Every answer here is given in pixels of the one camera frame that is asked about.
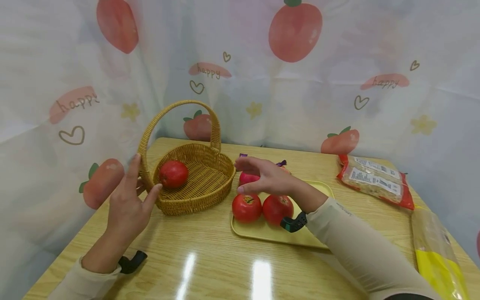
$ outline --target yellow tray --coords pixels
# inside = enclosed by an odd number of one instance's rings
[[[308,180],[305,180],[305,182],[313,186],[317,190],[321,191],[325,195],[333,198],[332,189],[325,183]],[[263,204],[268,194],[261,193],[258,196],[262,200]],[[294,207],[293,218],[296,218],[297,215],[301,212],[301,210],[294,201],[292,202]],[[265,221],[264,216],[261,216],[260,219],[258,219],[254,223],[249,224],[240,223],[232,216],[231,226],[233,232],[235,232],[241,237],[328,249],[328,247],[320,243],[320,241],[312,233],[310,233],[310,231],[306,227],[303,227],[297,232],[290,233],[281,227],[271,226],[267,223],[267,221]]]

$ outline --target product label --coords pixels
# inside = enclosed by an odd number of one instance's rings
[[[362,166],[365,166],[365,167],[370,168],[370,169],[377,170],[379,172],[382,172],[384,174],[392,176],[393,178],[400,179],[400,173],[398,171],[392,170],[390,168],[387,168],[385,166],[382,166],[382,165],[377,164],[375,162],[372,162],[370,160],[366,160],[366,159],[359,158],[359,157],[355,157],[355,161],[357,163],[361,164]]]
[[[384,190],[387,190],[387,191],[389,191],[389,192],[391,192],[391,193],[393,193],[397,196],[400,196],[401,191],[402,191],[400,185],[398,185],[396,183],[393,183],[391,181],[385,180],[381,177],[362,172],[357,168],[353,168],[349,179],[350,180],[355,180],[355,181],[358,181],[358,182],[365,182],[365,183],[368,183],[368,184],[371,184],[371,185],[379,186],[379,187],[383,188]]]

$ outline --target curtain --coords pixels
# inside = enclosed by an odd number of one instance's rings
[[[224,143],[391,160],[480,266],[478,4],[1,0],[0,298],[28,291],[182,99],[214,109]],[[152,140],[209,130],[185,105]]]

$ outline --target tomato stem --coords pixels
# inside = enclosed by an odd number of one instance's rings
[[[295,7],[301,4],[301,0],[283,0],[283,2],[289,7]]]

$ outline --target arm sleeve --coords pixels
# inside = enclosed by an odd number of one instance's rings
[[[335,199],[307,215],[307,228],[364,287],[370,300],[411,293],[441,300],[402,253]]]
[[[80,258],[65,278],[48,296],[49,300],[102,299],[117,280],[121,267],[110,274],[92,273],[82,268]]]

